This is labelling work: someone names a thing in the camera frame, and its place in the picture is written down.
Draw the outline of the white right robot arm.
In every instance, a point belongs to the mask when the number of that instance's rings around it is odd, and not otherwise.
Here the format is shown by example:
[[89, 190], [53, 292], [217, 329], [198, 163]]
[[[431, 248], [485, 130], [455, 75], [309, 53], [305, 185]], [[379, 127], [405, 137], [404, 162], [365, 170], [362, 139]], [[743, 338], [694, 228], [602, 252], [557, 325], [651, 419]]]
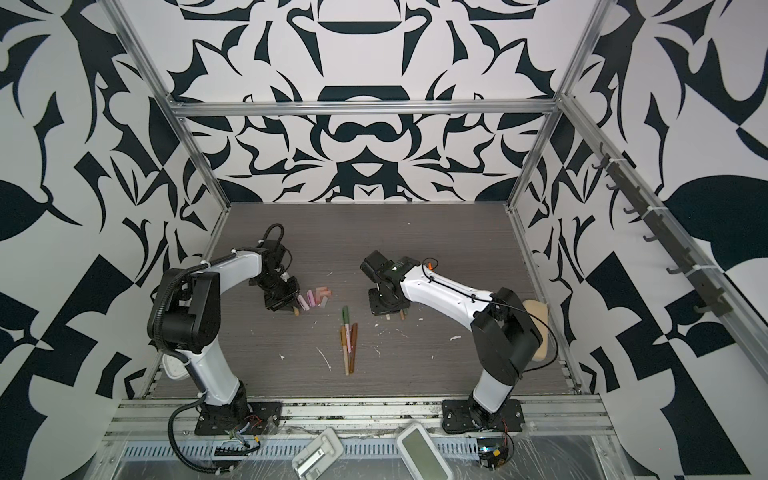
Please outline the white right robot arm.
[[397, 313], [414, 303], [429, 307], [471, 332], [482, 367], [470, 407], [483, 414], [499, 412], [544, 336], [539, 319], [507, 288], [477, 290], [437, 274], [426, 260], [392, 260], [375, 250], [360, 265], [374, 287], [368, 291], [376, 316]]

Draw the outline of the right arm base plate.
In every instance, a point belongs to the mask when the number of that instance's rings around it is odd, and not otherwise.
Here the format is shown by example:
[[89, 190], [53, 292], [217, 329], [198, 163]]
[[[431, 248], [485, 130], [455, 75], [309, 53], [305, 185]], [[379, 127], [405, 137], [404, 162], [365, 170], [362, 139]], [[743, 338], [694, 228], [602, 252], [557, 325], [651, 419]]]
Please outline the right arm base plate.
[[493, 413], [472, 398], [443, 400], [441, 409], [441, 427], [451, 435], [482, 431], [521, 432], [525, 423], [521, 403], [515, 399], [507, 399]]

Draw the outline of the tan marker pen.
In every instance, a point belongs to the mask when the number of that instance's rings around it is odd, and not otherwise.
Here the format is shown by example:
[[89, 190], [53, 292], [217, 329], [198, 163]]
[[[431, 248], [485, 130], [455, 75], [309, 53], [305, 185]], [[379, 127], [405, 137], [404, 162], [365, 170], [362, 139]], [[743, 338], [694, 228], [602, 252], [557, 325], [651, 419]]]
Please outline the tan marker pen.
[[343, 357], [343, 365], [344, 365], [344, 373], [345, 375], [350, 375], [350, 366], [349, 366], [349, 350], [348, 350], [348, 340], [346, 335], [346, 327], [341, 326], [340, 327], [340, 339], [341, 339], [341, 346], [342, 346], [342, 357]]

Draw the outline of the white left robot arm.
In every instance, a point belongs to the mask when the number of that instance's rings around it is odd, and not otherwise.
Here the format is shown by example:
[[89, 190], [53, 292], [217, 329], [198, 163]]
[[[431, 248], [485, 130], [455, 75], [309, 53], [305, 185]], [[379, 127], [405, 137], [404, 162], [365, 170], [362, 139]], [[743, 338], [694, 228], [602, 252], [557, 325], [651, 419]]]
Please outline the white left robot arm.
[[193, 379], [204, 404], [235, 405], [244, 390], [221, 350], [221, 296], [244, 282], [258, 287], [269, 311], [298, 307], [298, 279], [288, 273], [283, 259], [289, 250], [279, 240], [260, 240], [256, 246], [232, 250], [163, 275], [147, 324], [147, 335], [168, 358], [181, 363]]

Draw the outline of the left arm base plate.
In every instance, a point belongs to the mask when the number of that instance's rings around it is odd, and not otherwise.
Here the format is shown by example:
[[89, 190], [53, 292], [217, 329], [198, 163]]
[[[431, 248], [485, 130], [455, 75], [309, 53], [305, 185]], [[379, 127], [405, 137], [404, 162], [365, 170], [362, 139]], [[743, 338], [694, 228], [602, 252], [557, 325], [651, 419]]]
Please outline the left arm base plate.
[[281, 421], [282, 402], [260, 401], [243, 405], [211, 406], [200, 409], [194, 433], [197, 436], [258, 435], [277, 427]]

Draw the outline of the brown marker pen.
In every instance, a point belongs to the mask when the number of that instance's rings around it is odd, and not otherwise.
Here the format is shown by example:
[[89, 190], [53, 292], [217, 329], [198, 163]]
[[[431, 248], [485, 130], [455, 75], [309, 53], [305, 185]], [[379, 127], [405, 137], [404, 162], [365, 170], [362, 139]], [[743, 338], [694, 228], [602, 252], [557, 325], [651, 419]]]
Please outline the brown marker pen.
[[353, 323], [351, 325], [350, 332], [350, 353], [349, 353], [349, 371], [353, 374], [355, 371], [356, 353], [357, 353], [357, 341], [358, 341], [358, 324]]

